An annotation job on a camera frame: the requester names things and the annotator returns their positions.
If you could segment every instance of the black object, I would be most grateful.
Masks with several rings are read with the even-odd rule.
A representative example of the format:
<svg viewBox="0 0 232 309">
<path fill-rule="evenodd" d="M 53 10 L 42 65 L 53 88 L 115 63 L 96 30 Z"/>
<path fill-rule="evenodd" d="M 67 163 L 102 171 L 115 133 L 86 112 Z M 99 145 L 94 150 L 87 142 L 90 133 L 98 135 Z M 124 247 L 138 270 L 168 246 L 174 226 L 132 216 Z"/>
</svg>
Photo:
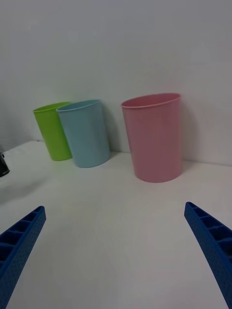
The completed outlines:
<svg viewBox="0 0 232 309">
<path fill-rule="evenodd" d="M 10 171 L 6 165 L 4 157 L 4 154 L 0 154 L 0 177 L 5 176 Z"/>
</svg>

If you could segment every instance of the cup rim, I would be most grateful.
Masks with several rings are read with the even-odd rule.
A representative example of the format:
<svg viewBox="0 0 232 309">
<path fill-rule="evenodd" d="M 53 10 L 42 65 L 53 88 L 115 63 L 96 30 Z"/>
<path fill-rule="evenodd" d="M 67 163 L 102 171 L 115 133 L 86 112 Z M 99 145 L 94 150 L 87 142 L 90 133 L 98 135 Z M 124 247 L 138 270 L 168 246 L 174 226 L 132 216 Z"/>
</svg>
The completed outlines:
<svg viewBox="0 0 232 309">
<path fill-rule="evenodd" d="M 53 110 L 56 110 L 59 107 L 62 107 L 64 105 L 69 105 L 69 104 L 70 104 L 69 101 L 52 103 L 52 104 L 48 104 L 48 105 L 44 105 L 44 106 L 41 106 L 39 108 L 36 108 L 35 110 L 33 110 L 33 113 L 53 111 Z"/>
<path fill-rule="evenodd" d="M 99 99 L 93 99 L 93 100 L 85 100 L 85 101 L 70 103 L 68 105 L 64 105 L 64 106 L 57 108 L 57 112 L 75 111 L 75 110 L 79 110 L 79 109 L 86 108 L 86 107 L 89 107 L 89 106 L 93 106 L 93 105 L 98 104 L 100 102 L 101 101 Z"/>
<path fill-rule="evenodd" d="M 154 97 L 154 96 L 160 96 L 160 95 L 173 95 L 173 98 L 168 100 L 168 101 L 149 104 L 149 105 L 127 106 L 128 103 L 131 103 L 136 99 L 142 99 L 142 98 L 148 98 L 148 97 Z M 181 95 L 179 93 L 176 93 L 176 92 L 163 92 L 163 93 L 151 94 L 151 95 L 140 96 L 140 97 L 131 98 L 129 100 L 126 100 L 126 101 L 121 103 L 121 107 L 123 109 L 139 109 L 139 108 L 147 108 L 147 107 L 152 107 L 152 106 L 155 107 L 155 106 L 160 106 L 160 105 L 171 103 L 173 101 L 176 101 L 177 99 L 180 99 L 180 97 L 181 97 Z"/>
</svg>

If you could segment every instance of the pink cup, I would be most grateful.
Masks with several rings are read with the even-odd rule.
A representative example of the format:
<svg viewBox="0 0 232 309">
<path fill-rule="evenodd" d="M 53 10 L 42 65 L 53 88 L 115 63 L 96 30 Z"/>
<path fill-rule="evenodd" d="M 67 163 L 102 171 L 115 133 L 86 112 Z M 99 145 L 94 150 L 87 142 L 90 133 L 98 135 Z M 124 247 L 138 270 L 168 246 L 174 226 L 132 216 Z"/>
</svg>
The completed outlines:
<svg viewBox="0 0 232 309">
<path fill-rule="evenodd" d="M 181 174 L 180 95 L 160 93 L 121 104 L 135 175 L 161 183 Z"/>
</svg>

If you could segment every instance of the lime green cup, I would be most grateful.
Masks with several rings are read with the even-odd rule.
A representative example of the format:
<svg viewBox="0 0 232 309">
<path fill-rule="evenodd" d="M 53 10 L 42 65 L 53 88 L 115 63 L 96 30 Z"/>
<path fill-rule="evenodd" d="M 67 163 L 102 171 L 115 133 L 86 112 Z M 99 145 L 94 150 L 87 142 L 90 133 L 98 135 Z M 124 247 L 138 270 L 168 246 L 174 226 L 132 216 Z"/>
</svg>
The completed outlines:
<svg viewBox="0 0 232 309">
<path fill-rule="evenodd" d="M 67 104 L 70 104 L 70 102 L 50 104 L 33 111 L 48 152 L 54 161 L 72 158 L 63 127 L 56 112 L 57 108 Z"/>
</svg>

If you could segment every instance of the light blue cup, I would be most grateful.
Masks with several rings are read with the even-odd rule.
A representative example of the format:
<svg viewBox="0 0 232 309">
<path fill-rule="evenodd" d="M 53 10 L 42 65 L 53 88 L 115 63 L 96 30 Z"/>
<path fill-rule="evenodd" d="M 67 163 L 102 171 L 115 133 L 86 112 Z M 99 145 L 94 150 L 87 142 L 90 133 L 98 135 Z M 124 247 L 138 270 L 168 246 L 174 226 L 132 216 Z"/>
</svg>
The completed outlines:
<svg viewBox="0 0 232 309">
<path fill-rule="evenodd" d="M 57 109 L 75 164 L 80 168 L 100 165 L 110 149 L 99 100 L 72 103 Z"/>
</svg>

